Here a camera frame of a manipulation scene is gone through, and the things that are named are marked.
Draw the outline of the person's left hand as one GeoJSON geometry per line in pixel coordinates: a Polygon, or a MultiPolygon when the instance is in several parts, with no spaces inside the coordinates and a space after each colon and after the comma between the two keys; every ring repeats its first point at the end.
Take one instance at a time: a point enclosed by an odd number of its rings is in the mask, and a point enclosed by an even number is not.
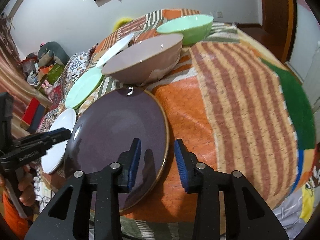
{"type": "Polygon", "coordinates": [[[24,206],[33,206],[35,204],[35,192],[33,187],[33,176],[30,173],[30,166],[23,167],[24,174],[18,184],[18,189],[21,191],[19,200],[24,206]]]}

